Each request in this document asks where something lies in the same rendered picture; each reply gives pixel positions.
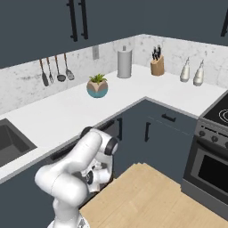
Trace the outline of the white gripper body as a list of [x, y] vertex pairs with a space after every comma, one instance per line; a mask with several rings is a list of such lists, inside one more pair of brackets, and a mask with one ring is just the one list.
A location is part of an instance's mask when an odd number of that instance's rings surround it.
[[88, 173], [88, 189], [90, 192], [100, 190], [100, 185], [107, 183], [110, 180], [111, 172], [107, 168], [100, 170], [91, 170]]

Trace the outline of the dark blue sink cupboard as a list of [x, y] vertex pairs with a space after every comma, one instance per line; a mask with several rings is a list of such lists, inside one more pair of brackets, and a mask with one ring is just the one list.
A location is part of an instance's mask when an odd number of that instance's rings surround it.
[[47, 228], [54, 219], [53, 198], [35, 183], [38, 166], [0, 185], [0, 228]]

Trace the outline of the steel oven with hob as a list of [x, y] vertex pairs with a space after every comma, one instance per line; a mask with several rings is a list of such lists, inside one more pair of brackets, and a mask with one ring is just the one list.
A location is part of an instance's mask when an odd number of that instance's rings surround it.
[[199, 116], [181, 190], [228, 221], [228, 90]]

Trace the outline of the dark blue upper cupboard door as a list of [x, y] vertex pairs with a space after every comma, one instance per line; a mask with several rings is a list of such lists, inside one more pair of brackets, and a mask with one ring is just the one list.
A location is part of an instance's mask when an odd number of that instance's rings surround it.
[[143, 0], [85, 0], [88, 39], [85, 40], [80, 0], [75, 0], [77, 49], [132, 37], [143, 30]]
[[76, 49], [69, 0], [0, 0], [0, 69]]

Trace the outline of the hanging metal fork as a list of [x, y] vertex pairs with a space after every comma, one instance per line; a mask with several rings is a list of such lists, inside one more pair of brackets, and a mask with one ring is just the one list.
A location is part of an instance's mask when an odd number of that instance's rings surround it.
[[49, 69], [49, 79], [50, 79], [51, 83], [53, 84], [53, 75], [52, 75], [52, 72], [51, 72], [51, 67], [50, 67], [50, 62], [49, 62], [49, 58], [48, 57], [46, 57], [46, 61], [47, 61], [48, 69]]

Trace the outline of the black hanging spatula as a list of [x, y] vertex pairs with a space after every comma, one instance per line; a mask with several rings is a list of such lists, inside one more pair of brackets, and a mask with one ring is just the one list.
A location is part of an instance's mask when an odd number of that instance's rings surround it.
[[39, 63], [40, 63], [40, 67], [41, 67], [41, 70], [42, 70], [43, 83], [44, 83], [45, 86], [49, 86], [49, 82], [48, 82], [47, 76], [46, 76], [46, 74], [44, 72], [44, 67], [43, 67], [42, 59], [39, 59]]

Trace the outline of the hanging slotted turner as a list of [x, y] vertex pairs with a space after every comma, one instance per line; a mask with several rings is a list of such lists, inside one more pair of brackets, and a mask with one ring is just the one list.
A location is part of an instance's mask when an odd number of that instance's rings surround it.
[[64, 53], [64, 60], [65, 60], [65, 66], [66, 66], [66, 75], [67, 75], [67, 77], [68, 77], [69, 80], [74, 80], [75, 77], [74, 77], [72, 71], [69, 70], [69, 68], [68, 68], [66, 53]]

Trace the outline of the dark blue upper cupboard run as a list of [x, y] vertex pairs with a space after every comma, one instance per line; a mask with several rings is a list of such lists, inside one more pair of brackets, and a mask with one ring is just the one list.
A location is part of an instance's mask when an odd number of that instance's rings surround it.
[[145, 0], [145, 33], [228, 46], [228, 0]]

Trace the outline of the wooden knife block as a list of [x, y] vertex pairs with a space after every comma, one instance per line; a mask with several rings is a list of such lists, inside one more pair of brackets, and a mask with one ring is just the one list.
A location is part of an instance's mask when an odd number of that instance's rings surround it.
[[164, 56], [161, 54], [161, 47], [153, 48], [151, 61], [151, 74], [153, 76], [162, 76], [164, 74]]

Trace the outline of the potted green plant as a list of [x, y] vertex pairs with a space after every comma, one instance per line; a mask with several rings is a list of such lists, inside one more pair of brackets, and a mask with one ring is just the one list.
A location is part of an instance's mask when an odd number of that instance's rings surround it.
[[108, 92], [107, 79], [103, 74], [97, 74], [90, 77], [87, 83], [86, 90], [93, 98], [102, 98]]

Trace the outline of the grey wall outlet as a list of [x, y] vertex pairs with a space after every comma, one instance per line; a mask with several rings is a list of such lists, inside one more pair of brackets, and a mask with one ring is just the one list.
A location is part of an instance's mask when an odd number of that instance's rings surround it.
[[94, 60], [99, 59], [99, 46], [98, 45], [95, 45], [92, 47], [92, 53], [93, 53]]

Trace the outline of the dark blue base cupboard door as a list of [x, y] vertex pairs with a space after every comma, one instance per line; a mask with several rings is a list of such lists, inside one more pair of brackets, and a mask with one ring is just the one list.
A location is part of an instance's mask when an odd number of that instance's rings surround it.
[[138, 126], [141, 114], [141, 104], [138, 103], [117, 117], [123, 119], [123, 124], [122, 141], [118, 141], [118, 150], [114, 155], [113, 169], [116, 178], [121, 176], [137, 160]]
[[142, 162], [155, 168], [177, 183], [182, 183], [186, 162], [191, 148], [193, 134], [167, 126], [152, 118], [149, 140], [142, 142]]

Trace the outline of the dishwasher door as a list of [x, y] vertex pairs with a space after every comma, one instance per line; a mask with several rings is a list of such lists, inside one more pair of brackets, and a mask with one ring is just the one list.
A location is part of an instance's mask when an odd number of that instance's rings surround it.
[[[73, 143], [65, 146], [64, 148], [60, 149], [59, 151], [56, 151], [53, 155], [51, 155], [46, 163], [47, 164], [52, 164], [54, 162], [57, 162], [63, 158], [65, 158], [70, 151], [73, 149], [73, 147], [79, 142], [79, 140], [85, 135], [87, 134], [92, 128], [90, 126], [87, 126], [84, 128], [84, 130], [82, 131], [80, 137], [78, 139], [76, 139], [76, 141], [74, 141]], [[110, 136], [113, 136], [116, 141], [120, 141], [122, 139], [122, 119], [116, 120], [116, 119], [112, 119], [107, 121], [106, 123], [102, 124], [101, 126], [98, 127], [98, 130], [103, 131], [106, 134], [109, 134]], [[96, 194], [99, 193], [99, 191], [101, 191], [103, 188], [105, 188], [109, 183], [111, 183], [113, 181], [115, 177], [115, 171], [114, 169], [111, 169], [111, 176], [110, 179], [107, 183], [101, 183], [100, 184], [100, 189], [96, 190], [96, 191], [92, 191], [91, 193], [89, 193], [87, 195], [87, 197], [85, 198], [85, 200], [83, 201], [83, 203], [79, 206], [80, 208], [83, 207], [88, 201], [90, 201]]]

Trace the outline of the dark sink basin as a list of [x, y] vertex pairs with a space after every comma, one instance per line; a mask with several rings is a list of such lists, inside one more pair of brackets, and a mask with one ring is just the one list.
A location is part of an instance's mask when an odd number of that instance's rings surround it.
[[0, 167], [35, 148], [36, 145], [7, 118], [0, 120]]

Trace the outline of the black hanging ladle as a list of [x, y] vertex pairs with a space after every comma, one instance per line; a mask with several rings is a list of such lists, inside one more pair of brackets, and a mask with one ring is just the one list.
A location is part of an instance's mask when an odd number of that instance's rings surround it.
[[[55, 63], [57, 64], [57, 63], [58, 63], [58, 58], [57, 58], [57, 56], [54, 56], [54, 59], [55, 59]], [[57, 79], [58, 79], [60, 82], [64, 82], [64, 81], [66, 80], [66, 76], [65, 76], [65, 75], [62, 75], [62, 74], [60, 73], [59, 70], [57, 70], [57, 73], [58, 73]]]

